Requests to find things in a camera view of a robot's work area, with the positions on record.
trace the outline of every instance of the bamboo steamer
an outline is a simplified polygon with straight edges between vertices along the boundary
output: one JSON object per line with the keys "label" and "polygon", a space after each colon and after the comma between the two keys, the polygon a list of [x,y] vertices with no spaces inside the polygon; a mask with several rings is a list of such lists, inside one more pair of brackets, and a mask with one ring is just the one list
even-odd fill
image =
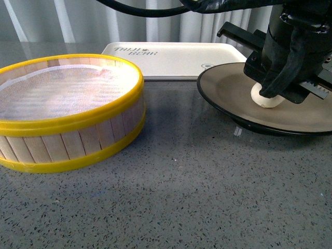
{"label": "bamboo steamer", "polygon": [[21,62],[0,69],[0,88],[9,80],[61,65],[125,67],[137,75],[128,92],[97,108],[46,119],[0,119],[0,164],[3,166],[29,173],[79,169],[119,152],[142,130],[143,76],[136,65],[124,59],[100,54],[67,54]]}

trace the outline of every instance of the black plate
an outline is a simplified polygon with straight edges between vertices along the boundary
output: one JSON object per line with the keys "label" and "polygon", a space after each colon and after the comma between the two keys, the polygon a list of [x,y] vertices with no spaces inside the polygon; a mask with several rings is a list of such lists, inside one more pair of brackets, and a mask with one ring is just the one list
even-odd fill
{"label": "black plate", "polygon": [[285,100],[275,108],[258,106],[251,98],[256,83],[243,73],[244,63],[212,67],[200,74],[197,87],[212,106],[246,129],[273,135],[332,134],[332,95],[309,95],[301,104]]}

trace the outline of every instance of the white dough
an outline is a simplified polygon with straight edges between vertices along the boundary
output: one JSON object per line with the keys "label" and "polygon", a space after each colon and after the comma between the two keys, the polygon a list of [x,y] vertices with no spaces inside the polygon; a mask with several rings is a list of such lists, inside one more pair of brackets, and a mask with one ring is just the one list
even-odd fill
{"label": "white dough", "polygon": [[251,98],[257,105],[259,105],[261,107],[274,108],[285,100],[285,98],[281,97],[280,95],[277,95],[270,99],[263,97],[259,94],[260,90],[261,90],[261,84],[256,83],[251,89]]}

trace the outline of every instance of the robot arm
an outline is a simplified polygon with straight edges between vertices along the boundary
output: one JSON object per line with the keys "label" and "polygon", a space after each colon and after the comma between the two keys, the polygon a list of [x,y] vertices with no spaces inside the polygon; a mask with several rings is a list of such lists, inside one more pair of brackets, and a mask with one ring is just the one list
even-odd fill
{"label": "robot arm", "polygon": [[322,65],[332,53],[332,0],[180,0],[182,7],[169,10],[133,8],[115,0],[97,0],[115,10],[141,17],[167,17],[187,11],[219,13],[238,9],[275,5],[267,33],[253,34],[225,23],[218,36],[253,49],[244,73],[262,84],[260,95],[280,95],[293,103],[302,103],[309,93],[321,99],[332,90],[332,77]]}

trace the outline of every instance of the countertop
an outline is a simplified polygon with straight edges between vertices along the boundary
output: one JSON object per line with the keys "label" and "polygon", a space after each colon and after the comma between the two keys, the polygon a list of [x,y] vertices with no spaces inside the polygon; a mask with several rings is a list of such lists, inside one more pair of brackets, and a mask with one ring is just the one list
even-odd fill
{"label": "countertop", "polygon": [[[0,42],[0,67],[106,44]],[[332,137],[238,127],[196,82],[146,82],[121,152],[57,174],[0,167],[0,248],[331,248]]]}

